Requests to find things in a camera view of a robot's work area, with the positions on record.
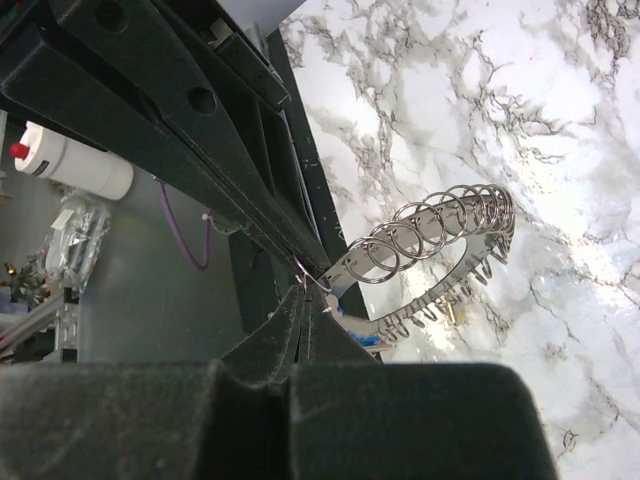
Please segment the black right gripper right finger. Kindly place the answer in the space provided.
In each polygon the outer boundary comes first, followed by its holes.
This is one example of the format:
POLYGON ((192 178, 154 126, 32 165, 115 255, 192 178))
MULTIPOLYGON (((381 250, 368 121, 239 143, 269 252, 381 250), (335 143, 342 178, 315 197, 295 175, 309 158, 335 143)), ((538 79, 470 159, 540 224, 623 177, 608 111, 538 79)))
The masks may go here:
POLYGON ((318 296, 295 302, 293 479, 553 479, 532 395, 491 363, 384 365, 318 296))

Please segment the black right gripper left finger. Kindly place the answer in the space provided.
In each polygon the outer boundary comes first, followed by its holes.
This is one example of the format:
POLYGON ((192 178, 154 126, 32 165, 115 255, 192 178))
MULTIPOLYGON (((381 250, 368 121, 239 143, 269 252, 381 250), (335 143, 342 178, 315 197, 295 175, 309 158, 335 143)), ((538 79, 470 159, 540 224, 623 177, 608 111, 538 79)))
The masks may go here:
POLYGON ((288 479, 286 379, 305 295, 221 360, 19 364, 1 375, 5 479, 288 479))

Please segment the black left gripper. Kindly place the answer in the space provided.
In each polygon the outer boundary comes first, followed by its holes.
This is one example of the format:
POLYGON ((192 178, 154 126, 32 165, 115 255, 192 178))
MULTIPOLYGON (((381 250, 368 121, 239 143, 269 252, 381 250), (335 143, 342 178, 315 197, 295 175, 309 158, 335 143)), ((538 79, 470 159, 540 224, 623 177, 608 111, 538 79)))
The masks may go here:
POLYGON ((241 225, 264 249, 329 264, 267 185, 257 108, 290 95, 217 1, 4 1, 1 106, 86 139, 241 225))

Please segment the metal disc with key rings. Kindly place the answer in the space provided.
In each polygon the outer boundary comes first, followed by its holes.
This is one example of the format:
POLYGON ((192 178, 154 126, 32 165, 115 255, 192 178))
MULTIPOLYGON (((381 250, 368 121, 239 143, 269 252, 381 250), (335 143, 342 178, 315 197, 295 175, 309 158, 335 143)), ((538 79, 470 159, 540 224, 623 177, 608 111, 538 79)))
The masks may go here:
POLYGON ((386 283, 434 259, 445 248, 463 243, 460 259, 434 286, 406 305, 369 320, 385 344, 367 349, 392 347, 409 337, 411 326, 423 328, 446 311, 447 303, 471 296, 471 279, 486 285, 493 276, 491 263, 507 262, 515 224, 515 202, 507 188, 455 185, 400 207, 391 220, 354 240, 323 274, 313 276, 300 266, 297 279, 301 284, 313 282, 325 295, 340 299, 358 283, 386 283))

